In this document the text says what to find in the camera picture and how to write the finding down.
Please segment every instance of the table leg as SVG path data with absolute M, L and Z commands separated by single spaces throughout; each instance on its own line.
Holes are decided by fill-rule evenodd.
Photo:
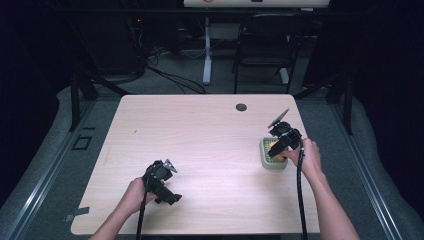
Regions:
M 211 83 L 212 72 L 212 57 L 211 57 L 211 39 L 209 34 L 209 18 L 205 19 L 205 67 L 203 69 L 203 84 L 209 85 Z

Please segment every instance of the chair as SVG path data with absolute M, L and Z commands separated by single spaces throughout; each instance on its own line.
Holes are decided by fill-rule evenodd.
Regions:
M 296 58 L 308 22 L 297 15 L 255 14 L 240 25 L 233 73 L 234 93 L 239 84 L 239 66 L 290 69 L 285 93 L 289 93 Z

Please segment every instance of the wooden table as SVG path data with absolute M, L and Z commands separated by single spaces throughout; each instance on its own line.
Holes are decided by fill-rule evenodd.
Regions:
M 184 7 L 188 8 L 301 8 L 302 10 L 311 11 L 313 8 L 327 8 L 330 0 L 263 0 L 262 2 L 252 2 L 251 0 L 184 0 Z M 210 31 L 216 26 L 211 26 L 209 17 L 205 19 L 205 66 L 203 68 L 203 84 L 211 83 L 212 56 Z M 237 36 L 238 27 L 233 30 L 233 34 Z M 284 68 L 280 71 L 281 79 L 284 83 L 288 81 L 287 70 Z
M 238 111 L 243 103 L 246 111 Z M 92 234 L 114 209 L 128 183 L 155 160 L 171 160 L 178 173 L 166 181 L 182 194 L 172 206 L 147 205 L 143 234 L 300 233 L 296 167 L 264 169 L 259 143 L 267 126 L 284 117 L 303 137 L 305 129 L 290 95 L 125 96 L 117 109 L 80 208 L 74 234 Z M 319 232 L 311 188 L 302 179 L 308 232 Z M 120 234 L 135 234 L 134 214 Z
M 330 0 L 184 0 L 185 7 L 290 7 L 290 8 L 326 8 Z

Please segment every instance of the black curtain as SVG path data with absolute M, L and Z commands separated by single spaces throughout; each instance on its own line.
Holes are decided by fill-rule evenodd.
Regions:
M 385 19 L 355 77 L 381 161 L 424 219 L 424 2 L 401 2 Z
M 424 219 L 424 2 L 333 0 L 330 8 L 373 14 L 324 22 L 304 84 L 354 74 L 354 96 L 373 126 L 382 164 Z
M 61 20 L 37 1 L 0 3 L 0 204 L 19 182 L 69 86 L 71 52 Z

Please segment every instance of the dark background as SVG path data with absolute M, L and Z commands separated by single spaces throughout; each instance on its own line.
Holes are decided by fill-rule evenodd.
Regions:
M 334 11 L 381 11 L 373 20 L 325 21 L 304 83 L 322 81 L 353 63 L 354 96 L 373 125 L 381 161 L 405 200 L 424 218 L 420 146 L 424 104 L 424 17 L 420 11 L 424 2 L 370 2 L 331 2 Z M 137 71 L 137 54 L 128 36 L 99 38 L 86 29 L 90 25 L 113 35 L 123 31 L 124 19 L 98 19 L 73 29 L 60 16 L 43 11 L 43 4 L 19 0 L 2 1 L 0 6 L 2 205 L 49 130 L 59 105 L 56 94 L 69 86 L 75 60 L 94 72 L 100 69 L 97 58 L 105 60 L 100 73 Z M 75 32 L 89 39 L 86 46 Z M 99 48 L 105 56 L 94 59 L 85 47 L 95 52 L 100 40 L 114 41 L 116 49 Z M 110 56 L 122 61 L 107 60 Z

